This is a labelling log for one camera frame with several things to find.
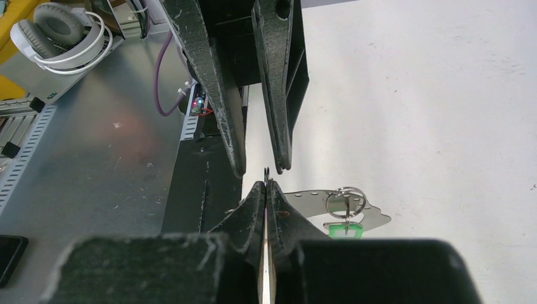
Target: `white headphones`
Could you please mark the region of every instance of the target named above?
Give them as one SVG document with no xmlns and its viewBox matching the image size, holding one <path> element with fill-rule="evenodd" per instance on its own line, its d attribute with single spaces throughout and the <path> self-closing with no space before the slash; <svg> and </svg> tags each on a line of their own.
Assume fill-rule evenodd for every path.
<svg viewBox="0 0 537 304">
<path fill-rule="evenodd" d="M 111 30 L 99 15 L 84 8 L 43 3 L 35 8 L 34 20 L 35 23 L 24 19 L 14 24 L 9 33 L 11 40 L 29 60 L 55 74 L 71 75 L 87 71 L 111 50 Z M 84 27 L 91 28 L 85 36 Z M 109 37 L 108 45 L 101 51 L 105 29 Z"/>
</svg>

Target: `smartphone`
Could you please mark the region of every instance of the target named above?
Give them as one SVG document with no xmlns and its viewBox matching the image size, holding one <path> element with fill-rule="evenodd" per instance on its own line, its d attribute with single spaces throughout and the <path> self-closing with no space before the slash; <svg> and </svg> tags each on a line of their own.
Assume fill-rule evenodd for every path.
<svg viewBox="0 0 537 304">
<path fill-rule="evenodd" d="M 27 245 L 25 237 L 0 235 L 0 288 L 7 285 Z"/>
</svg>

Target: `purple cable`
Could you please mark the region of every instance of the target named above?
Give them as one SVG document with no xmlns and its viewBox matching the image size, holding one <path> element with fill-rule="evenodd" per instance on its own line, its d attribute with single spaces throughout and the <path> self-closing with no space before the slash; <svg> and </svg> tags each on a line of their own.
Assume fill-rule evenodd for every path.
<svg viewBox="0 0 537 304">
<path fill-rule="evenodd" d="M 160 105 L 160 100 L 158 98 L 158 74 L 160 72 L 160 65 L 162 64 L 162 59 L 164 58 L 164 54 L 166 53 L 166 49 L 170 45 L 172 38 L 173 38 L 173 35 L 172 35 L 172 32 L 170 31 L 168 32 L 168 35 L 166 36 L 166 40 L 164 41 L 164 44 L 162 45 L 162 48 L 160 49 L 160 52 L 158 53 L 158 57 L 156 58 L 155 72 L 153 74 L 153 99 L 155 100 L 156 110 L 158 111 L 160 115 L 164 117 L 170 116 L 170 114 L 174 112 L 174 110 L 179 106 L 179 104 L 184 98 L 183 94 L 179 94 L 177 101 L 172 106 L 172 108 L 167 112 L 164 112 L 164 110 L 162 110 L 162 106 Z M 184 61 L 184 58 L 180 52 L 179 52 L 179 58 L 181 59 L 181 63 L 186 67 L 186 62 Z"/>
</svg>

